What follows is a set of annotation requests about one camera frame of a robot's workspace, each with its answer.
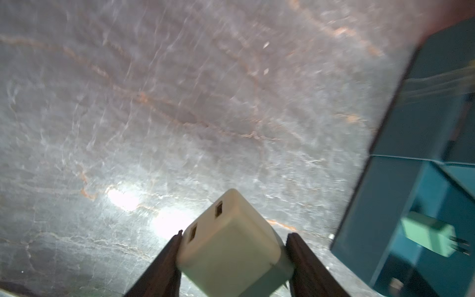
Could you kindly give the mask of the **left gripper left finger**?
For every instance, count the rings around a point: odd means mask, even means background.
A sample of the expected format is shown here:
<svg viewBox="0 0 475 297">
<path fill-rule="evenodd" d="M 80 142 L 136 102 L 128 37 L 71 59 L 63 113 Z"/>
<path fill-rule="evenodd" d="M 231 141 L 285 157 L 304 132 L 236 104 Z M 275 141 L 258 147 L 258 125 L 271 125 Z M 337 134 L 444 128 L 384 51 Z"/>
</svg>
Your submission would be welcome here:
<svg viewBox="0 0 475 297">
<path fill-rule="evenodd" d="M 155 260 L 124 295 L 125 297 L 178 297 L 181 272 L 176 259 L 183 231 L 174 235 Z"/>
</svg>

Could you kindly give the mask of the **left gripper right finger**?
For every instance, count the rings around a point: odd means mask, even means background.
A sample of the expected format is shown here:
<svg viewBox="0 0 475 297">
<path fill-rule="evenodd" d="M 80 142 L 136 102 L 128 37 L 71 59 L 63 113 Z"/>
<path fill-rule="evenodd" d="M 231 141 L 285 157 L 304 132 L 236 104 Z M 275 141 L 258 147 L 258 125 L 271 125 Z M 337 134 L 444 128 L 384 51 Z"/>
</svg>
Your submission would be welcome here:
<svg viewBox="0 0 475 297">
<path fill-rule="evenodd" d="M 292 297 L 349 297 L 300 235 L 288 235 L 286 250 L 295 266 L 290 280 Z"/>
</svg>

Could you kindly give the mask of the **green plug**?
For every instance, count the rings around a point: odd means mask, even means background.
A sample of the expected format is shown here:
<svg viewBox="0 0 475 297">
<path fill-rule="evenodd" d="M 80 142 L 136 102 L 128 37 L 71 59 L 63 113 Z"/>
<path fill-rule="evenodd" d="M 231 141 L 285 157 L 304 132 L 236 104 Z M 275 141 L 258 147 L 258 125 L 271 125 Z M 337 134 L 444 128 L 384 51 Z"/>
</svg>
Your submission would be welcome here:
<svg viewBox="0 0 475 297">
<path fill-rule="evenodd" d="M 208 297 L 269 297 L 294 273 L 282 239 L 236 189 L 186 228 L 176 263 Z"/>
<path fill-rule="evenodd" d="M 429 251 L 443 257 L 450 257 L 454 252 L 470 256 L 470 243 L 456 235 L 453 225 L 447 222 L 410 212 L 401 219 L 406 238 Z"/>
</svg>

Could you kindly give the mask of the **teal drawer cabinet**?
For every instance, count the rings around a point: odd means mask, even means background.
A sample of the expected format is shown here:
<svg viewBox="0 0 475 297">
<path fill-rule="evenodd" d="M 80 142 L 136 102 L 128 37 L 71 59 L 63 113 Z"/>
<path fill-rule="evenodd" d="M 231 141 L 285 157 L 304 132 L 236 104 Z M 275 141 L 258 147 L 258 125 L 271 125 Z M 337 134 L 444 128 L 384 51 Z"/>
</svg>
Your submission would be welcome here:
<svg viewBox="0 0 475 297">
<path fill-rule="evenodd" d="M 443 257 L 405 237 L 417 212 L 453 225 L 471 255 Z M 475 278 L 475 21 L 418 48 L 370 149 L 331 246 L 384 296 L 465 297 Z"/>
</svg>

